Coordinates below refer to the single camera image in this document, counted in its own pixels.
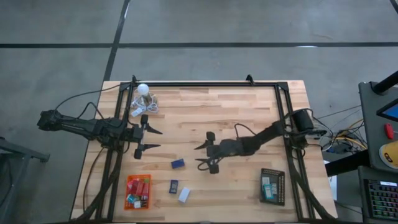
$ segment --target butcher block table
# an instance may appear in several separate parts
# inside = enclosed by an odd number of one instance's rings
[[[308,108],[309,102],[303,81],[287,81],[294,110]],[[109,88],[120,82],[104,82]],[[199,171],[200,162],[206,158],[206,149],[194,150],[203,144],[206,132],[216,134],[216,142],[236,138],[234,124],[241,123],[254,132],[262,131],[279,119],[275,90],[272,87],[150,87],[158,98],[159,112],[149,115],[149,124],[163,135],[146,133],[144,142],[161,144],[148,149],[142,159],[134,159],[136,144],[123,155],[114,208],[114,222],[292,222],[297,221],[289,169],[286,162],[283,139],[276,138],[261,146],[253,156],[236,156],[223,159],[219,174]],[[118,89],[101,93],[98,108],[104,117],[112,117],[116,106]],[[139,117],[130,116],[130,121],[139,123]],[[238,126],[240,136],[250,136],[245,128]],[[101,150],[100,144],[90,141],[83,164],[80,183],[76,193],[72,217],[82,214],[83,189],[90,167]],[[106,150],[100,155],[86,193],[86,206],[100,190]],[[171,162],[184,159],[185,167],[172,169]],[[310,189],[326,210],[337,217],[332,192],[326,175],[319,147],[306,148],[305,166]],[[285,206],[259,201],[261,168],[285,172]],[[152,176],[148,210],[124,210],[126,179],[129,175]],[[170,194],[170,180],[178,180],[177,194]],[[186,187],[190,194],[185,203],[178,201],[181,190]],[[300,191],[304,217],[308,217],[305,197]],[[109,203],[104,200],[104,216]]]

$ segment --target concrete floor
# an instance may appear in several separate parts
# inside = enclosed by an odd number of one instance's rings
[[[0,0],[0,44],[112,43],[122,4]],[[391,29],[397,22],[388,0],[138,0],[129,5],[121,42],[390,42],[398,41],[398,29]],[[51,153],[46,164],[30,163],[14,223],[68,220],[87,141],[40,131],[36,123],[42,110],[99,89],[109,51],[0,49],[0,136]],[[110,80],[129,80],[132,74],[142,80],[242,80],[247,74],[256,80],[305,80],[315,115],[323,116],[359,105],[358,83],[396,71],[397,54],[397,47],[119,49]],[[98,97],[76,98],[60,111],[77,115]],[[347,114],[324,121],[333,126]],[[90,110],[85,118],[93,116]],[[359,118],[360,112],[335,130]],[[354,201],[358,191],[338,200],[346,197]],[[360,214],[337,209],[342,219],[361,220]]]

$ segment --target monitor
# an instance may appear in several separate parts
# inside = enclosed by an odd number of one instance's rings
[[[398,122],[398,99],[383,106],[377,112],[377,115]]]

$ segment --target white ball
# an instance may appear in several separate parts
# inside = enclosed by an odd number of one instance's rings
[[[141,94],[141,95],[144,95],[144,96],[146,96],[148,94],[148,92],[149,92],[149,87],[146,84],[138,85],[137,89],[138,89],[138,93]]]

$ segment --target white box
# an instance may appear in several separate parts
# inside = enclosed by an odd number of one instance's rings
[[[190,189],[184,187],[180,193],[180,196],[178,197],[178,200],[180,202],[185,203],[187,201],[188,195],[189,195]]]

